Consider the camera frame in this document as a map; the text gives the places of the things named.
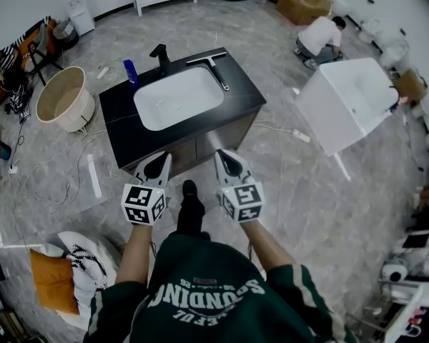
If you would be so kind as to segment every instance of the white cushion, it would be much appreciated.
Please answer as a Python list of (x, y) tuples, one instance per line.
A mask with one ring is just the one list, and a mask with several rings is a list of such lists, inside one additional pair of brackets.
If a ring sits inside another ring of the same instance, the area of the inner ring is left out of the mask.
[(81, 315), (69, 314), (67, 312), (60, 312), (56, 310), (56, 313), (67, 323), (73, 327), (83, 329), (87, 332), (89, 328), (89, 319), (83, 318)]
[(54, 258), (60, 258), (62, 255), (64, 255), (64, 250), (56, 247), (53, 244), (45, 243), (41, 245), (39, 248), (35, 248), (35, 251), (38, 253), (42, 253), (46, 255), (47, 257), (54, 257)]
[(121, 263), (121, 254), (108, 240), (99, 235), (84, 236), (78, 232), (59, 232), (58, 235), (69, 251), (77, 245), (94, 255), (107, 272), (107, 286), (114, 285)]

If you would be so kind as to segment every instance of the marble floor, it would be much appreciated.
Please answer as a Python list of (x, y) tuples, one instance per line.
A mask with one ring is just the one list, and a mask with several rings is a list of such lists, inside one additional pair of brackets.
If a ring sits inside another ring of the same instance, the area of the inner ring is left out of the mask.
[[(127, 79), (122, 66), (131, 59), (138, 72), (157, 65), (149, 53), (158, 43), (167, 45), (171, 60), (217, 47), (225, 47), (247, 72), (267, 100), (257, 120), (274, 128), (312, 132), (294, 104), (294, 91), (312, 75), (292, 50), (299, 27), (292, 25), (270, 2), (221, 0), (173, 1), (144, 9), (139, 18), (127, 9), (97, 22), (95, 31), (83, 36), (64, 52), (59, 63), (80, 66), (88, 76), (90, 90), (104, 91), (115, 78), (110, 69), (103, 79), (96, 76), (103, 66), (119, 70), (116, 82)], [(342, 50), (350, 59), (378, 53), (356, 38), (352, 25), (343, 34)], [(47, 78), (54, 74), (48, 68)], [(31, 118), (22, 127), (24, 143), (14, 155), (21, 172), (7, 175), (10, 161), (0, 161), (0, 261), (7, 276), (0, 288), (6, 302), (32, 328), (50, 342), (80, 342), (83, 331), (66, 325), (51, 310), (40, 307), (25, 249), (11, 244), (33, 244), (50, 240), (61, 230), (97, 230), (123, 250), (130, 225), (124, 221), (120, 199), (124, 183), (131, 177), (117, 168), (106, 134), (82, 139), (55, 125), (42, 124), (35, 106), (42, 86), (36, 85), (31, 99)], [(239, 153), (264, 184), (267, 199), (262, 223), (299, 262), (307, 265), (320, 291), (341, 314), (359, 312), (376, 288), (380, 265), (410, 218), (411, 199), (416, 186), (423, 184), (429, 158), (423, 147), (422, 124), (408, 116), (404, 126), (399, 110), (366, 139), (342, 151), (340, 156), (352, 178), (349, 182), (333, 158), (327, 158), (318, 143), (307, 144), (285, 132), (253, 126)], [(14, 148), (19, 124), (13, 114), (0, 109), (2, 141)], [(94, 130), (105, 128), (100, 112)], [(73, 146), (54, 161), (42, 164)], [(139, 139), (130, 139), (139, 146)], [(102, 196), (96, 198), (87, 165), (91, 154)], [(204, 163), (169, 183), (171, 201), (155, 225), (153, 240), (159, 246), (176, 225), (181, 188), (193, 179), (207, 208), (204, 228), (215, 241), (247, 252), (247, 239), (225, 216), (215, 199), (217, 181), (212, 162)], [(69, 184), (68, 199), (60, 203)], [(52, 199), (54, 202), (36, 200)]]

